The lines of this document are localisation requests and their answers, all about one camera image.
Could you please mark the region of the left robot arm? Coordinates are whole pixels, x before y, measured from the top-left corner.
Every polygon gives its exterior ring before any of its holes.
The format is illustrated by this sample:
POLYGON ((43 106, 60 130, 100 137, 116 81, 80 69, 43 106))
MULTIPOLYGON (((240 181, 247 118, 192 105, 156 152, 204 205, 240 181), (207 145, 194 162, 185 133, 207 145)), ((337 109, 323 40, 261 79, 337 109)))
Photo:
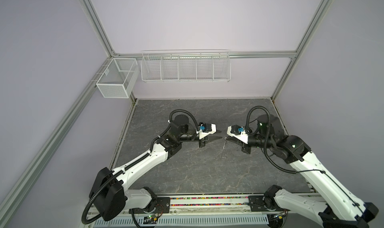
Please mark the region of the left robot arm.
POLYGON ((81 216, 82 224, 91 224, 100 218, 110 221, 124 210, 154 213, 160 205, 158 196, 148 187, 133 190, 132 184, 173 157, 184 142, 197 142, 202 148, 218 140, 218 132, 215 124, 198 123, 187 110, 173 110, 167 128, 151 141, 147 151, 120 167, 98 172, 81 216))

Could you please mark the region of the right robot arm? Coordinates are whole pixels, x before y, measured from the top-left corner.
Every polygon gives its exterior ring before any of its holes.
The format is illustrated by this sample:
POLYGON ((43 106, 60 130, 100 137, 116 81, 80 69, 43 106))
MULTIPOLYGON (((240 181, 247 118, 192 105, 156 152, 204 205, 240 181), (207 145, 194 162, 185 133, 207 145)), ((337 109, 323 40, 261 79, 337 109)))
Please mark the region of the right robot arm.
POLYGON ((266 159, 279 171, 302 175, 324 199, 316 202, 273 185, 254 205, 269 211, 289 210, 310 219, 323 228, 367 228, 379 209, 364 202, 342 185, 298 136, 285 134, 279 118, 263 106, 254 106, 247 114, 246 124, 227 129, 226 140, 251 153, 260 148, 266 159))

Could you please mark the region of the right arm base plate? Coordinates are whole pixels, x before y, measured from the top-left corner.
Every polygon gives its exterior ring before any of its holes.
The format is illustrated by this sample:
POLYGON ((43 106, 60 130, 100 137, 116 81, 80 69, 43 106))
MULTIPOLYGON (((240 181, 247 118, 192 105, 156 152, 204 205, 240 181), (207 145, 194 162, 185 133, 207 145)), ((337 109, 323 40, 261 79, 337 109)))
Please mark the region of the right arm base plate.
POLYGON ((251 208, 252 212, 282 212, 283 209, 280 208, 274 199, 264 196, 248 196, 249 202, 248 205, 251 208))

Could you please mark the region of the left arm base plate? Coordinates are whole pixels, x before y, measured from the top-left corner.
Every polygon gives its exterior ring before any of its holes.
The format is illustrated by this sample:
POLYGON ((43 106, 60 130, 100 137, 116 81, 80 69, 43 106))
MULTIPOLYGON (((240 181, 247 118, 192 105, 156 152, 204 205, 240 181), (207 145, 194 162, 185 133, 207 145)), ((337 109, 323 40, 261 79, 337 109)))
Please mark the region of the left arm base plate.
POLYGON ((153 199, 144 209, 133 209, 135 214, 168 214, 171 207, 170 197, 153 199))

